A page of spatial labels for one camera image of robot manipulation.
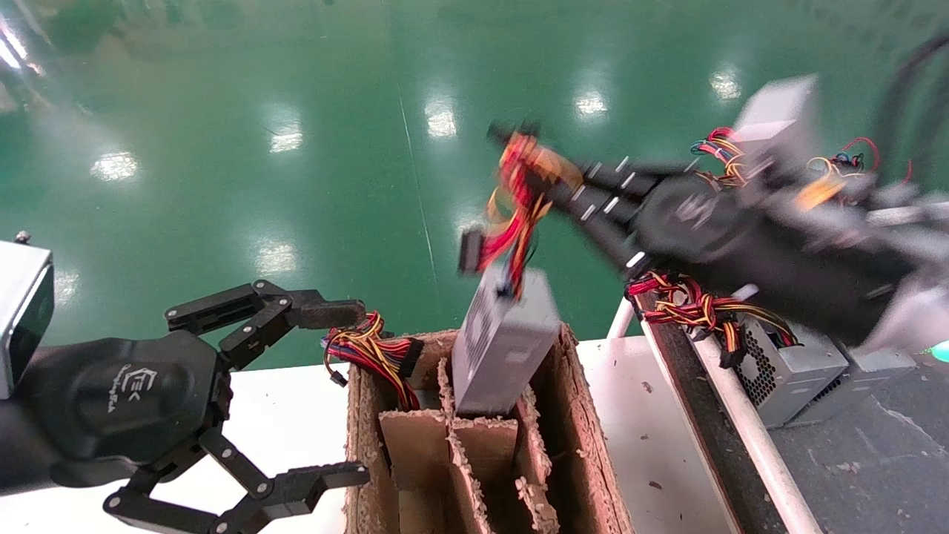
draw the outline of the red wire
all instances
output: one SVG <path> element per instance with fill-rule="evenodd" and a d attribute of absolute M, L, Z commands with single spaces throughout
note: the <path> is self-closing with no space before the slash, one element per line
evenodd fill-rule
<path fill-rule="evenodd" d="M 853 141 L 851 141 L 850 143 L 847 143 L 847 146 L 845 146 L 844 148 L 841 148 L 840 151 L 847 152 L 850 148 L 853 147 L 854 144 L 857 144 L 860 142 L 866 143 L 867 145 L 869 145 L 870 150 L 873 150 L 873 168 L 871 168 L 870 170 L 871 171 L 877 170 L 877 168 L 880 167 L 880 150 L 877 148 L 877 144 L 875 144 L 873 140 L 871 140 L 870 138 L 858 137 L 854 139 Z"/>
<path fill-rule="evenodd" d="M 913 161 L 909 160 L 906 162 L 906 177 L 902 179 L 901 183 L 908 183 L 911 178 L 913 178 Z"/>

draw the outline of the ventilation holes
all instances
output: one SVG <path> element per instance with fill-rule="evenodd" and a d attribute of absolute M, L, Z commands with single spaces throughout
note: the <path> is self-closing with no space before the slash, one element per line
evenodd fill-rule
<path fill-rule="evenodd" d="M 774 383 L 774 375 L 777 373 L 777 369 L 768 361 L 768 357 L 765 356 L 764 351 L 761 350 L 761 346 L 758 345 L 757 339 L 752 335 L 745 336 L 748 343 L 748 355 L 754 358 L 754 364 L 758 370 L 758 376 L 754 380 L 749 380 L 741 368 L 735 368 L 738 373 L 738 380 L 741 382 L 741 385 L 745 388 L 745 392 L 748 393 L 749 398 L 752 399 L 752 403 L 755 406 L 761 406 L 768 396 L 774 392 L 774 389 L 777 388 L 777 384 Z"/>
<path fill-rule="evenodd" d="M 840 384 L 841 384 L 840 378 L 835 378 L 834 381 L 829 383 L 826 388 L 823 388 L 821 392 L 817 393 L 817 396 L 814 397 L 814 400 L 810 402 L 817 402 L 821 400 L 821 398 L 823 398 L 825 395 L 827 395 L 831 391 L 836 390 L 840 386 Z"/>

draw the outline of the white table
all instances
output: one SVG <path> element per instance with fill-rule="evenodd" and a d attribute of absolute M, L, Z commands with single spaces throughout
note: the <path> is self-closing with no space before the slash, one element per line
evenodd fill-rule
<path fill-rule="evenodd" d="M 578 353 L 637 532 L 737 532 L 673 394 L 668 370 L 646 338 L 585 341 Z M 238 372 L 233 375 L 233 390 L 232 418 L 225 423 L 224 434 L 268 476 L 344 460 L 346 390 L 330 382 L 322 366 Z M 102 501 L 121 484 L 53 488 L 2 498 L 0 532 L 141 533 L 102 512 Z M 221 513 L 243 493 L 223 469 L 205 458 L 178 480 L 159 485 L 153 496 Z M 339 534 L 345 525 L 343 500 L 344 489 L 330 490 L 312 515 L 276 521 L 264 532 Z"/>
<path fill-rule="evenodd" d="M 231 420 L 224 435 L 264 473 L 345 460 L 346 390 L 323 366 L 236 372 Z M 102 502 L 124 481 L 87 489 L 52 488 L 0 498 L 3 534 L 141 533 L 102 511 Z M 213 513 L 237 504 L 244 488 L 211 458 L 204 458 L 152 496 Z M 339 534 L 345 526 L 345 490 L 328 491 L 312 515 L 275 521 L 267 534 Z"/>

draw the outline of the white pipe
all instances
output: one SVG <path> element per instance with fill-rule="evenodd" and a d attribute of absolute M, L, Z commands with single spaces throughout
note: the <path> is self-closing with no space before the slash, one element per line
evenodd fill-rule
<path fill-rule="evenodd" d="M 643 323 L 642 329 L 647 336 L 652 336 L 649 325 Z M 721 404 L 748 450 L 748 455 L 789 534 L 821 534 L 820 525 L 814 519 L 801 490 L 788 471 L 788 466 L 761 423 L 748 394 L 738 382 L 735 371 L 718 366 L 718 358 L 721 355 L 718 342 L 709 336 L 701 341 L 694 341 L 692 345 L 696 348 L 696 353 L 718 392 L 718 398 L 721 399 Z"/>
<path fill-rule="evenodd" d="M 620 308 L 613 316 L 613 324 L 609 325 L 609 334 L 606 339 L 616 339 L 617 337 L 626 337 L 626 330 L 629 323 L 633 321 L 633 305 L 625 298 L 620 300 Z"/>

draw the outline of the gray metal casing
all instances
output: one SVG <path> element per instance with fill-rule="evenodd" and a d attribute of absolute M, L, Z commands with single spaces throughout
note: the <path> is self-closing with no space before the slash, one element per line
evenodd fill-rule
<path fill-rule="evenodd" d="M 769 82 L 748 99 L 735 120 L 747 169 L 766 156 L 797 165 L 817 153 L 816 96 L 817 76 L 810 75 Z"/>
<path fill-rule="evenodd" d="M 789 427 L 810 425 L 828 420 L 894 378 L 916 369 L 916 362 L 902 351 L 882 349 L 875 352 L 849 349 L 838 345 L 849 367 L 828 384 L 788 423 Z"/>
<path fill-rule="evenodd" d="M 500 296 L 504 267 L 484 272 L 452 349 L 456 410 L 505 415 L 527 387 L 560 332 L 547 276 L 528 269 L 518 302 Z"/>
<path fill-rule="evenodd" d="M 29 331 L 29 337 L 42 336 L 52 316 L 52 260 L 46 249 L 0 241 L 0 400 L 13 395 L 35 348 L 34 343 L 13 346 L 15 334 Z"/>
<path fill-rule="evenodd" d="M 736 369 L 761 422 L 783 426 L 847 368 L 829 338 L 793 325 L 801 346 L 777 349 L 756 319 L 746 317 L 748 354 Z"/>

